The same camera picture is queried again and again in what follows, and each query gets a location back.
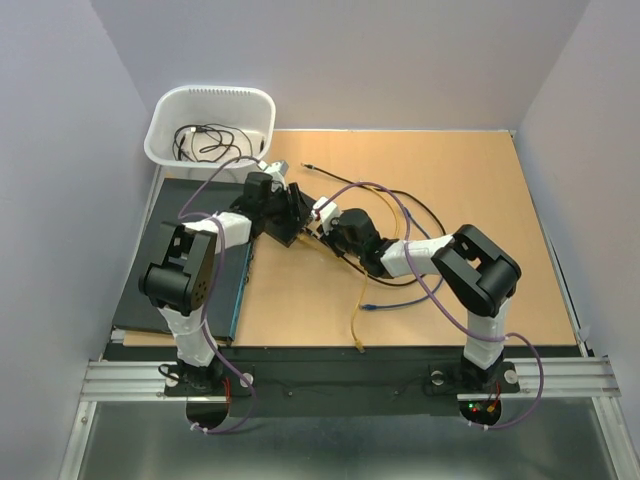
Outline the small black network switch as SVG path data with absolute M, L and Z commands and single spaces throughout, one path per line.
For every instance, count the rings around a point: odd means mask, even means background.
M 265 233 L 279 244 L 289 248 L 304 228 L 304 221 L 289 221 L 285 223 L 267 222 L 265 225 Z

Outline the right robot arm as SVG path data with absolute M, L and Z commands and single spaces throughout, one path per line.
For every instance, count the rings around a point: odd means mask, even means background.
M 465 224 L 426 240 L 382 237 L 362 209 L 340 210 L 327 200 L 312 207 L 320 240 L 338 256 L 356 257 L 374 278 L 438 275 L 467 311 L 460 378 L 472 390 L 496 379 L 503 361 L 506 314 L 522 272 L 484 233 Z

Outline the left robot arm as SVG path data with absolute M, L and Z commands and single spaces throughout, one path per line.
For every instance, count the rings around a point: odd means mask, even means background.
M 310 215 L 311 200 L 297 183 L 286 185 L 274 174 L 254 172 L 227 210 L 188 213 L 184 223 L 160 224 L 138 285 L 164 318 L 177 347 L 177 364 L 159 368 L 168 389 L 211 395 L 226 384 L 206 319 L 226 251 L 262 233 L 289 246 Z

